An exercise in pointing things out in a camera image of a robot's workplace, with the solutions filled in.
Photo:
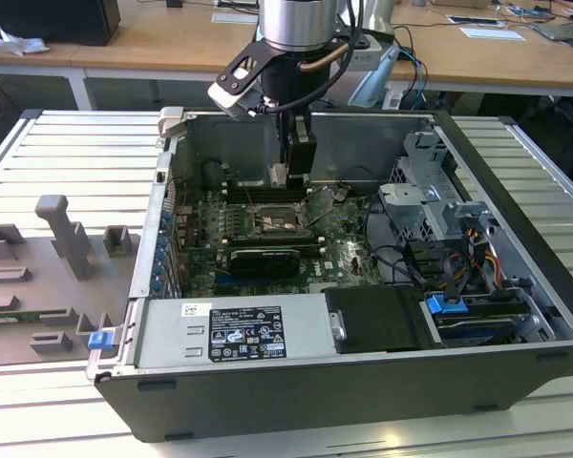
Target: paper on desk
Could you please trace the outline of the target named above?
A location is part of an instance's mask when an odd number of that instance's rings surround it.
[[[526,41],[526,39],[515,31],[497,31],[495,29],[468,29],[460,28],[469,38],[489,38],[491,40],[516,40]]]
[[[17,54],[19,57],[22,57],[24,52],[45,52],[49,50],[45,42],[40,38],[19,38],[6,33],[2,28],[0,28],[0,37],[0,46],[8,52]]]

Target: motherboard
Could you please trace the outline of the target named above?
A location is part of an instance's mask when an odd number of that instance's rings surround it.
[[[188,191],[176,209],[184,297],[320,293],[381,283],[362,235],[364,197],[318,186],[294,202]]]

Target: table leg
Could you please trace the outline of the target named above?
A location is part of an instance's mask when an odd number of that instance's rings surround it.
[[[70,81],[70,88],[73,91],[74,100],[76,101],[76,107],[78,110],[95,110],[96,103],[94,98],[87,88],[87,80],[81,72],[81,74],[69,75],[68,81]]]
[[[149,81],[151,85],[151,97],[153,103],[160,103],[161,102],[161,87],[159,86],[159,82],[156,79],[151,79]]]

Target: black plastic cover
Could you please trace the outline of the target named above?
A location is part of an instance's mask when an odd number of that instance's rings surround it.
[[[340,354],[433,348],[423,297],[409,285],[331,288],[325,297],[329,312],[340,313],[346,329],[347,338],[335,343]]]

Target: laptop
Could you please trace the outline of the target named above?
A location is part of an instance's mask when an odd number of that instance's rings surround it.
[[[545,24],[535,24],[533,28],[550,40],[564,41],[569,38],[573,38],[573,26],[548,26]]]

